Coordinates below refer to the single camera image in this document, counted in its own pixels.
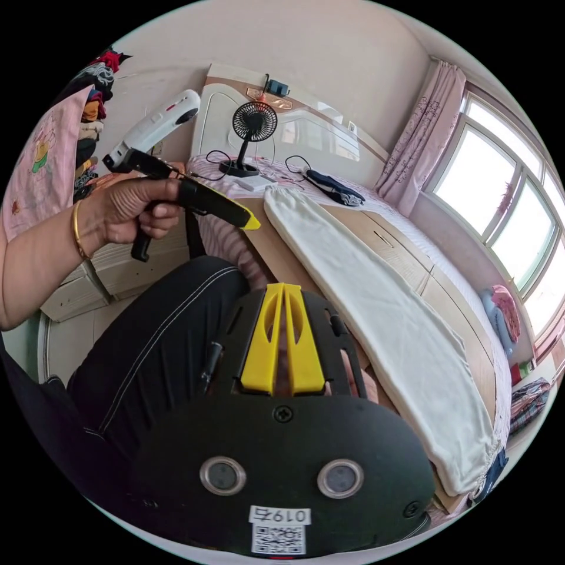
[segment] black cloth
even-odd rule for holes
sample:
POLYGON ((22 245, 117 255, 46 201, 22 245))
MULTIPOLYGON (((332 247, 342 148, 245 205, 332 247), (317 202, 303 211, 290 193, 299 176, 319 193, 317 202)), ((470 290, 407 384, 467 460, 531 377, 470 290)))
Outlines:
POLYGON ((27 422, 86 498, 166 537, 158 516, 132 502, 129 466, 152 424, 191 398, 210 341, 247 292, 245 277, 226 261, 201 257, 181 265, 116 318, 66 390, 56 377, 32 381, 0 338, 1 362, 27 422))
POLYGON ((65 98, 80 92, 83 88, 87 86, 92 86, 96 90, 102 93, 102 102, 108 102, 108 100, 112 99, 112 86, 113 82, 109 85, 101 83, 96 77, 92 75, 76 78, 71 81, 64 90, 53 100, 51 106, 55 106, 59 102, 63 101, 65 98))
POLYGON ((93 139, 79 139, 77 142, 77 158, 75 159, 75 169, 86 163, 96 150, 96 142, 93 139))

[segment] window frame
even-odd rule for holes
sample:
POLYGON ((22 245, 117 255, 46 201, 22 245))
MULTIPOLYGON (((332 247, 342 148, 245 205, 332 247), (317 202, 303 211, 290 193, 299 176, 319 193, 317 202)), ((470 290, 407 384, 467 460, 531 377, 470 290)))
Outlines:
MULTIPOLYGON (((549 265, 551 264, 551 261, 557 251, 557 247, 560 241, 565 243, 565 218, 560 218, 555 206, 553 205, 553 202, 551 201, 551 198, 549 197, 546 189, 543 186, 546 180, 546 175, 549 174, 557 189, 562 189, 560 179, 554 172, 554 169, 551 165, 552 163, 549 162, 544 152, 541 152, 539 150, 537 144, 532 144, 529 136, 527 136, 523 132, 522 128, 517 127, 508 115, 502 113, 492 104, 490 104, 488 100, 482 98, 475 92, 466 91, 464 99, 461 103, 461 111, 446 151, 442 156, 442 159, 438 163, 436 169, 430 175, 429 179, 423 187, 423 193, 425 193, 427 197, 432 199, 433 202, 442 210, 444 210, 451 218, 457 221, 457 223, 468 233, 468 235, 470 235, 480 245, 483 252, 485 252, 488 258, 494 263, 495 267, 498 269, 505 282, 509 286, 511 286, 516 295, 520 297, 522 306, 521 309, 523 310, 523 314, 526 316, 528 321, 529 316, 527 315, 527 310, 524 304, 543 279, 543 276, 547 272, 547 269, 549 268, 549 265), (522 142, 525 143, 528 148, 540 158, 541 178, 537 178, 537 176, 526 165, 526 163, 522 159, 520 159, 520 157, 502 140, 500 140, 496 135, 490 132, 490 130, 488 130, 486 127, 482 126, 480 123, 470 118, 466 114, 469 106, 473 102, 479 104, 479 106, 482 106, 490 113, 492 113, 496 118, 500 119, 504 124, 506 124, 522 140, 522 142), (477 134, 480 138, 485 140, 485 142, 489 143, 489 145, 491 145, 494 149, 499 151, 505 157, 510 157, 510 159, 512 159, 512 161, 516 163, 514 174, 510 181, 510 185, 513 187, 512 201, 504 212, 497 210, 494 213, 489 225, 485 228, 482 234, 479 234, 477 230, 475 230, 473 226, 471 226, 469 222, 467 222, 467 220, 463 218, 462 215, 460 215, 454 208, 452 208, 448 203, 443 201, 436 194, 437 189, 440 187, 443 179, 449 173, 451 166, 455 162, 457 153, 461 149, 461 142, 466 129, 469 129, 473 133, 477 134), (510 221, 512 214, 516 209, 516 205, 519 202, 519 199, 524 191, 526 182, 529 182, 531 184, 535 196, 539 199, 540 204, 543 206, 544 210, 551 219, 552 229, 546 239, 546 242, 544 243, 543 253, 541 254, 541 257, 538 260, 536 266, 529 273, 528 279, 523 281, 521 288, 518 288, 517 284, 508 273, 504 264, 492 250, 492 246, 497 241, 498 237, 510 221)), ((559 323, 560 313, 564 310, 564 308, 565 296, 563 297, 559 308, 554 312, 553 316, 548 321, 543 330, 541 330, 537 335, 534 334, 531 327, 531 322, 529 321, 529 334, 531 336, 532 344, 535 344, 536 346, 538 344, 541 344, 544 340, 544 336, 547 337, 548 334, 551 334, 552 330, 556 327, 556 324, 559 323)))

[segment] black device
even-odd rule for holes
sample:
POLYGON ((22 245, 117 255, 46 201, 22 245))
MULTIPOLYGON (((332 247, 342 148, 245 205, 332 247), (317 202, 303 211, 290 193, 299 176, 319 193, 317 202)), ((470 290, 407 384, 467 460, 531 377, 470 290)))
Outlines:
MULTIPOLYGON (((109 155, 104 157, 103 162, 109 170, 115 172, 109 155)), ((154 180, 171 178, 171 174, 176 174, 176 178, 181 180, 177 204, 185 210, 197 215, 213 214, 244 230, 253 230, 260 226, 251 211, 241 204, 198 182, 194 177, 183 175, 169 163, 137 149, 128 150, 119 166, 119 171, 139 171, 147 178, 154 180)), ((159 201, 153 201, 147 205, 145 210, 151 211, 157 204, 159 204, 159 201)), ((147 251, 150 243, 151 237, 141 228, 138 228, 131 248, 131 257, 138 261, 147 262, 149 260, 147 251)))
POLYGON ((156 423, 131 473, 157 535, 275 559, 421 533, 434 490, 410 426, 368 400, 335 308, 287 284, 239 300, 211 344, 197 395, 156 423), (283 304, 291 397, 273 395, 283 304))
POLYGON ((220 171, 232 177, 253 177, 259 174, 257 167, 244 163, 249 142, 269 139, 277 129, 277 113, 265 102, 252 101, 240 106, 234 113, 232 126, 243 139, 240 154, 236 160, 220 163, 220 171))

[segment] person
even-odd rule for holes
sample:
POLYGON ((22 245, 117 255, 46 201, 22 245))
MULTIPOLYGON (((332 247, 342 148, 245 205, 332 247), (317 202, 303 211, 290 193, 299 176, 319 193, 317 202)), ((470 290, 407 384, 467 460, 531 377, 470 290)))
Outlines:
MULTIPOLYGON (((172 179, 121 181, 10 242, 0 215, 0 329, 15 328, 36 312, 84 257, 108 243, 132 243, 137 218, 150 237, 165 237, 179 220, 178 189, 172 179), (164 203, 144 211, 154 200, 164 203)), ((194 394, 210 341, 249 290, 242 273, 220 258, 187 261, 114 320, 66 388, 57 376, 32 381, 0 338, 1 363, 25 418, 86 498, 149 529, 128 493, 129 466, 153 424, 194 394)), ((374 381, 363 376, 377 401, 374 381)))

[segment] pink clothing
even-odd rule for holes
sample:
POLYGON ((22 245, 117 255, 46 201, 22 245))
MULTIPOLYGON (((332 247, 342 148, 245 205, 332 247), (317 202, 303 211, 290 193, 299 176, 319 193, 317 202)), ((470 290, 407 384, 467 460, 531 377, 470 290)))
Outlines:
POLYGON ((492 301, 500 308, 510 339, 516 343, 520 337, 520 318, 518 317, 518 310, 512 295, 506 287, 503 287, 501 284, 495 284, 493 286, 492 301))
POLYGON ((6 188, 2 219, 8 241, 72 206, 77 141, 88 86, 39 120, 6 188))

